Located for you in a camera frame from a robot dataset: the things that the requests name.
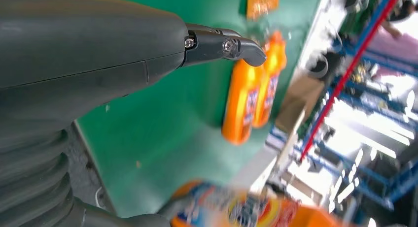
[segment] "green surface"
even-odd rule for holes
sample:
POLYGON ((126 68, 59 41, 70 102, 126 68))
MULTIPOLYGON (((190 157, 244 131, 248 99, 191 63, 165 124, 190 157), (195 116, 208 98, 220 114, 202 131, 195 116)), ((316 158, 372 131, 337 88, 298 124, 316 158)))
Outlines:
MULTIPOLYGON (((185 22, 247 34, 246 0, 131 0, 174 12, 185 22)), ((290 81, 319 0, 280 0, 266 21, 291 30, 288 64, 273 114, 290 81)), ((100 106, 77 122, 121 216, 155 212, 193 178, 228 182, 254 155, 268 126, 234 147, 220 133, 233 62, 181 68, 143 91, 100 106)))

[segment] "bright light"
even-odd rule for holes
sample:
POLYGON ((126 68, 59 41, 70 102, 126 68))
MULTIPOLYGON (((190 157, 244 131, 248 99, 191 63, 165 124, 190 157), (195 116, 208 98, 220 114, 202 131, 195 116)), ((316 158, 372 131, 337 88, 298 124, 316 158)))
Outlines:
POLYGON ((372 161, 376 158, 376 155, 378 154, 378 151, 374 148, 372 148, 372 151, 370 152, 370 159, 372 159, 372 161))
POLYGON ((335 196, 337 195, 338 189, 340 189, 342 182, 343 182, 343 178, 341 176, 338 177, 338 180, 335 183, 334 188, 331 191, 331 195, 329 196, 330 201, 334 201, 335 196))
POLYGON ((360 149, 360 151, 358 151, 358 154, 355 157, 355 165, 360 164, 361 158, 363 158, 363 149, 360 149))
POLYGON ((385 153, 386 155, 388 155, 388 156, 390 156, 394 159, 396 158, 396 153, 393 150, 391 150, 391 149, 389 149, 389 148, 387 148, 387 147, 369 139, 368 137, 365 137, 365 136, 357 133, 354 130, 348 129, 346 126, 338 123, 335 119, 330 119, 329 117, 326 117, 325 118, 325 123, 328 124, 329 126, 338 128, 339 130, 345 130, 347 132, 350 132, 350 133, 352 133, 353 137, 357 137, 358 140, 362 141, 364 144, 366 144, 366 145, 368 145, 372 148, 376 148, 378 151, 381 151, 381 152, 385 153))
POLYGON ((405 121, 406 123, 409 123, 409 118, 408 118, 408 116, 407 116, 407 115, 405 115, 405 114, 403 114, 403 117, 404 117, 404 121, 405 121))
POLYGON ((332 201, 329 203, 329 206, 328 206, 329 213, 333 212, 334 209, 335 209, 335 203, 332 201))
POLYGON ((354 178, 354 172, 351 171, 350 174, 348 174, 348 181, 351 182, 353 178, 354 178))
POLYGON ((410 139, 415 138, 415 135, 412 131, 409 131, 409 130, 399 126, 399 124, 393 122, 392 120, 390 120, 390 119, 388 119, 388 118, 386 118, 382 115, 373 113, 368 117, 368 120, 370 120, 371 123, 379 124, 381 127, 390 128, 390 130, 392 130, 392 131, 394 131, 394 132, 396 132, 400 135, 403 135, 407 138, 410 138, 410 139))
POLYGON ((408 97, 406 98, 406 107, 408 108, 408 110, 412 110, 412 107, 414 106, 414 102, 415 102, 415 92, 411 90, 408 93, 408 97))
POLYGON ((370 218, 369 225, 367 225, 367 227, 376 227, 376 221, 373 220, 373 218, 370 218))
POLYGON ((337 197, 337 202, 341 203, 348 195, 354 191, 354 184, 350 183, 337 197))

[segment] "blurry product label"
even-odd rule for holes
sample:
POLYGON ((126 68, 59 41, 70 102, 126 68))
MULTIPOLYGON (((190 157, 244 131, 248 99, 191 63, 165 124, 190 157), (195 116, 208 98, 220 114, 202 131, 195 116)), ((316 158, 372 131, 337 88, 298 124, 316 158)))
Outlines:
POLYGON ((279 76, 273 76, 270 79, 269 82, 269 86, 267 89, 267 96, 266 96, 266 100, 264 102, 264 108, 270 108, 273 105, 273 101, 274 101, 274 97, 276 94, 276 90, 277 90, 277 84, 279 82, 279 76))
POLYGON ((254 120, 254 112, 257 106, 258 89, 248 93, 247 102, 244 113, 244 125, 252 123, 254 120))
POLYGON ((205 182, 190 193, 194 202, 178 214, 174 227, 287 227, 299 205, 205 182))

